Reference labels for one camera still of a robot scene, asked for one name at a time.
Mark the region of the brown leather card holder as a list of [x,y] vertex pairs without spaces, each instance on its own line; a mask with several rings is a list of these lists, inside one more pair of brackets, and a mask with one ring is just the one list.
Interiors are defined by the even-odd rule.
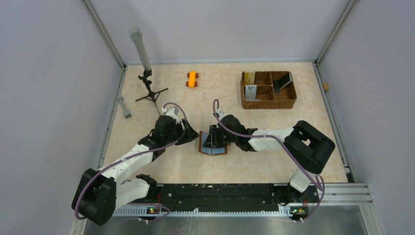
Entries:
[[198,152],[209,155],[209,156],[225,155],[228,153],[228,147],[223,147],[223,148],[205,147],[204,144],[206,143],[207,139],[208,139],[208,133],[204,131],[200,131]]

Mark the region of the black credit card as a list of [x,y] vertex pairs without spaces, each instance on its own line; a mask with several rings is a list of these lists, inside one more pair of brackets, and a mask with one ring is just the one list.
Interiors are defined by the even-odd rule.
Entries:
[[285,79],[281,78],[279,80],[272,80],[273,82],[273,89],[275,93],[280,93],[281,89],[285,86]]

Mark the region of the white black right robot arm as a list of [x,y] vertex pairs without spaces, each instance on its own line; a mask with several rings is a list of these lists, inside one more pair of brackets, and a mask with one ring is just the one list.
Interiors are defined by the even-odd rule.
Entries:
[[221,149],[234,143],[245,152],[284,150],[298,167],[289,181],[288,198],[301,201],[310,184],[323,190],[321,173],[336,146],[307,121],[300,120],[291,128],[263,130],[246,128],[234,115],[221,115],[217,120],[203,142],[204,148]]

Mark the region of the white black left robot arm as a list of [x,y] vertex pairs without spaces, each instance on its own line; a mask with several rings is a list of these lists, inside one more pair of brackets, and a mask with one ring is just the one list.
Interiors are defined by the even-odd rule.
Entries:
[[87,169],[79,182],[71,207],[77,219],[104,225],[114,211],[136,199],[152,202],[157,196],[156,180],[148,175],[130,177],[142,166],[152,163],[166,148],[198,138],[187,119],[161,115],[155,127],[124,156],[112,164]]

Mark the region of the silver white credit card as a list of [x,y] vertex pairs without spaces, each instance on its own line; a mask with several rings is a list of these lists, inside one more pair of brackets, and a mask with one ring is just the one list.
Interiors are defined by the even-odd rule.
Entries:
[[257,85],[246,85],[245,86],[245,99],[246,100],[257,100]]

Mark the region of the gold credit card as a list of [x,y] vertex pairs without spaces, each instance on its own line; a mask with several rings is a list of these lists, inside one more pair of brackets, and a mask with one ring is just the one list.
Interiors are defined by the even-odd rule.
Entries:
[[243,74],[243,85],[254,85],[255,84],[255,71],[245,71]]

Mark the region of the grey credit card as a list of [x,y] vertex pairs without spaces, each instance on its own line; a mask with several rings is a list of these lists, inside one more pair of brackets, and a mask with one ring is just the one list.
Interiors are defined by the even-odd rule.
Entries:
[[290,72],[285,73],[281,78],[284,78],[286,82],[284,88],[293,81],[292,74]]

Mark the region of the orange toy car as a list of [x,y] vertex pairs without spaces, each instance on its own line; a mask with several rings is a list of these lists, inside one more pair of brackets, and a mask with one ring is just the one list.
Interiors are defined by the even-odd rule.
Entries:
[[188,88],[195,88],[198,87],[197,78],[199,77],[199,74],[195,71],[190,71],[187,73],[188,80],[186,81],[186,86]]

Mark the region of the woven wicker divided basket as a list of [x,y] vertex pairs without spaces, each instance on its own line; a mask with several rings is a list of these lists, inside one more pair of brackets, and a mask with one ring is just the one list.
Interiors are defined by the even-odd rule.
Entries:
[[292,109],[297,100],[294,82],[292,81],[288,86],[281,89],[280,93],[274,92],[272,82],[272,80],[279,80],[287,72],[290,71],[255,71],[254,85],[257,85],[257,100],[245,99],[244,72],[242,72],[240,93],[243,109]]

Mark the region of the black tripod with grey tube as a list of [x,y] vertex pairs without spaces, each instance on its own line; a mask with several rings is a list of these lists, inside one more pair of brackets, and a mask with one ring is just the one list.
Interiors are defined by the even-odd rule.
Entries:
[[153,104],[155,105],[155,107],[157,109],[157,112],[160,116],[161,112],[160,112],[160,110],[157,106],[157,100],[158,100],[160,94],[162,92],[167,91],[168,88],[162,89],[158,92],[155,92],[151,89],[152,81],[149,80],[149,77],[152,76],[152,68],[151,68],[151,64],[149,62],[149,58],[148,58],[148,55],[147,55],[147,52],[146,52],[146,49],[145,49],[145,46],[144,46],[144,43],[143,43],[142,32],[137,26],[133,26],[133,27],[129,28],[128,33],[129,33],[130,39],[132,40],[132,42],[135,45],[135,48],[137,50],[139,59],[141,61],[143,69],[144,69],[143,74],[139,75],[138,78],[139,78],[139,80],[141,80],[143,82],[143,84],[145,85],[145,87],[148,91],[148,94],[146,96],[143,96],[141,98],[136,99],[135,102],[138,102],[138,101],[141,101],[141,100],[144,100],[144,99],[153,102]]

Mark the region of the small wooden block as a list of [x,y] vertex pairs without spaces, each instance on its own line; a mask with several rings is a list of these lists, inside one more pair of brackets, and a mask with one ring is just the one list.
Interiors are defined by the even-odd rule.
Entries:
[[322,83],[322,87],[323,87],[324,92],[328,92],[329,91],[329,85],[326,82],[323,82]]

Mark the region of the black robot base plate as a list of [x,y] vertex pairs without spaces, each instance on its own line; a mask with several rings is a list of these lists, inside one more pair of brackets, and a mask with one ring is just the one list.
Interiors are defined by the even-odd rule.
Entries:
[[318,201],[315,186],[298,192],[288,184],[163,184],[134,200],[161,204],[172,212],[276,212],[282,206]]

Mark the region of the grey metal bracket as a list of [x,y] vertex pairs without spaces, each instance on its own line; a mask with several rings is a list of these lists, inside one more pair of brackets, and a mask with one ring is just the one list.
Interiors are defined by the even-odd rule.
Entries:
[[131,118],[131,117],[132,117],[132,115],[131,115],[131,111],[130,111],[127,107],[126,107],[125,102],[124,102],[124,98],[123,98],[122,96],[118,96],[118,97],[117,97],[117,101],[118,101],[119,105],[120,105],[120,106],[121,106],[121,108],[122,108],[122,111],[123,111],[123,116],[124,116],[126,119]]

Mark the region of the aluminium frame rail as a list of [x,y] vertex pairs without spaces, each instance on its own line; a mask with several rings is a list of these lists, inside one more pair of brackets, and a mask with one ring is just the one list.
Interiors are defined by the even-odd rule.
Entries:
[[349,152],[341,132],[338,118],[336,117],[333,102],[329,91],[324,92],[322,83],[325,79],[317,61],[312,62],[318,86],[321,90],[323,102],[326,107],[330,125],[335,137],[336,146],[343,162],[343,169],[347,177],[347,183],[330,183],[326,190],[323,204],[336,206],[367,206],[373,204],[373,199],[366,183],[361,183],[354,176],[354,169],[349,159]]

